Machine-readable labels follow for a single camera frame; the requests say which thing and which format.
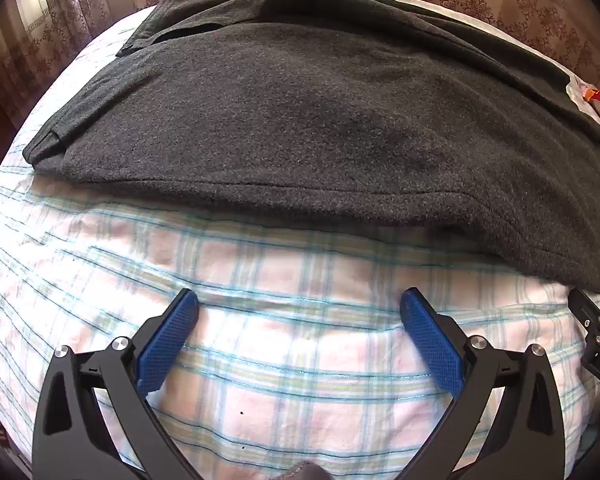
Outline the dark grey pants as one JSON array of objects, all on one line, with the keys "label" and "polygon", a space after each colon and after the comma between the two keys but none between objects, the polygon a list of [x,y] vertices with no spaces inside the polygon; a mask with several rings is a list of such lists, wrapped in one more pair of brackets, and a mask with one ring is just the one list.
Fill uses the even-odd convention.
[{"label": "dark grey pants", "polygon": [[161,0],[24,148],[108,193],[450,228],[600,292],[600,125],[569,77],[392,0]]}]

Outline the plaid bed sheet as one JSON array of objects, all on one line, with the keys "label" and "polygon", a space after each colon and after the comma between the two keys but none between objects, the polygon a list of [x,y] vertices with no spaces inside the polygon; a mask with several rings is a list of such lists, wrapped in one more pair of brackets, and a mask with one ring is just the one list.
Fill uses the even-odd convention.
[{"label": "plaid bed sheet", "polygon": [[600,381],[568,289],[515,271],[456,235],[304,228],[144,203],[38,177],[23,148],[146,18],[103,32],[60,74],[0,166],[0,422],[23,454],[60,346],[130,336],[184,287],[199,321],[148,398],[207,479],[268,479],[301,462],[338,479],[391,479],[449,404],[399,316],[418,287],[468,332],[504,349],[542,344],[566,462],[591,444]]}]

